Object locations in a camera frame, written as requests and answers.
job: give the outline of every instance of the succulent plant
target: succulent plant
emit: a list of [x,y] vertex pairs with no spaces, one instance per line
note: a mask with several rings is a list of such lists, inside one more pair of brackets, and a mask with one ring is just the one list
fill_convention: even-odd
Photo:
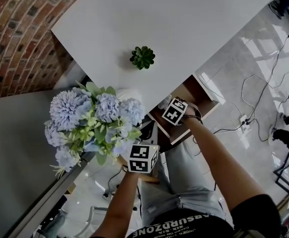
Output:
[[131,52],[133,56],[130,58],[130,61],[133,62],[138,69],[149,69],[150,65],[154,63],[153,59],[155,54],[152,49],[148,49],[147,46],[143,46],[141,49],[135,47],[135,50]]

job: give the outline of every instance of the black t-shirt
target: black t-shirt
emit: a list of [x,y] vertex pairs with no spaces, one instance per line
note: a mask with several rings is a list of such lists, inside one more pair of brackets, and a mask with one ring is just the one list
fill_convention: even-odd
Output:
[[268,195],[247,199],[231,211],[234,229],[225,220],[189,209],[174,209],[155,218],[128,238],[279,238],[281,221]]

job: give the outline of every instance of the brick wall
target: brick wall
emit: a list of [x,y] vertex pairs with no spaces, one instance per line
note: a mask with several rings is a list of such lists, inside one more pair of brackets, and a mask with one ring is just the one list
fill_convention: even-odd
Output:
[[50,29],[75,0],[0,0],[0,97],[52,89],[72,61]]

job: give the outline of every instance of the wooden drawer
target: wooden drawer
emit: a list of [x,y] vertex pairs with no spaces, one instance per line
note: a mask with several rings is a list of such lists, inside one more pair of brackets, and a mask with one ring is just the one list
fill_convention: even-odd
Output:
[[[202,82],[194,74],[179,85],[171,93],[171,95],[172,97],[180,97],[198,106],[202,114],[202,120],[205,119],[219,105],[219,103],[214,101],[207,93],[207,88],[203,86]],[[170,139],[171,144],[175,144],[179,140],[182,142],[192,135],[184,124],[174,126],[163,119],[163,113],[164,110],[161,110],[156,106],[148,113],[148,116],[157,121],[158,127]]]

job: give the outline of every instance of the gray wall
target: gray wall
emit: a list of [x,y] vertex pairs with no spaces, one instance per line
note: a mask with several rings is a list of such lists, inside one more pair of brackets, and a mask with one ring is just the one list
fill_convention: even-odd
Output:
[[0,238],[56,180],[44,122],[58,92],[0,98]]

